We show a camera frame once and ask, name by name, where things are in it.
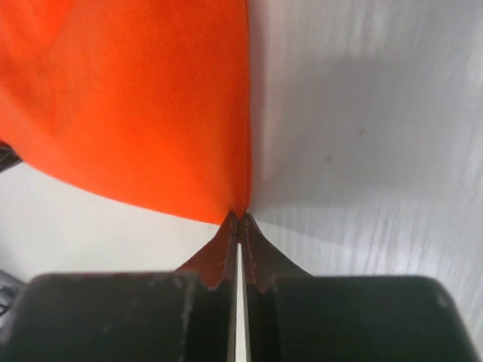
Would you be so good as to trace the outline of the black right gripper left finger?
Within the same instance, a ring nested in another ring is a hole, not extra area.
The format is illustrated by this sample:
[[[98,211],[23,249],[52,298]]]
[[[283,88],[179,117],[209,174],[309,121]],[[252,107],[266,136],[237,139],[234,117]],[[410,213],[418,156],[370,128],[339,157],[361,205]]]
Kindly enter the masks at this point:
[[[44,274],[15,300],[3,361],[232,361],[238,219],[174,271]]]

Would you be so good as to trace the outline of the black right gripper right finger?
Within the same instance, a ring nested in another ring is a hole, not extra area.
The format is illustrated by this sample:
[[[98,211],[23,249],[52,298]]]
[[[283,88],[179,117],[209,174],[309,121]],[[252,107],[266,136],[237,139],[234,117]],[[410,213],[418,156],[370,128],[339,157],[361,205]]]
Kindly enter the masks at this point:
[[[477,361],[447,290],[423,276],[313,276],[239,223],[250,361]]]

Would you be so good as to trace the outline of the orange t-shirt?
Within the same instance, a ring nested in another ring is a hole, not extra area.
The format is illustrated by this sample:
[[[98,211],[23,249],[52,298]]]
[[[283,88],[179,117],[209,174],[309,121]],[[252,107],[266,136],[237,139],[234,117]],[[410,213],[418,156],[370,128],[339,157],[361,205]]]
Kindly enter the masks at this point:
[[[245,1],[3,1],[1,141],[111,198],[220,223],[251,193]]]

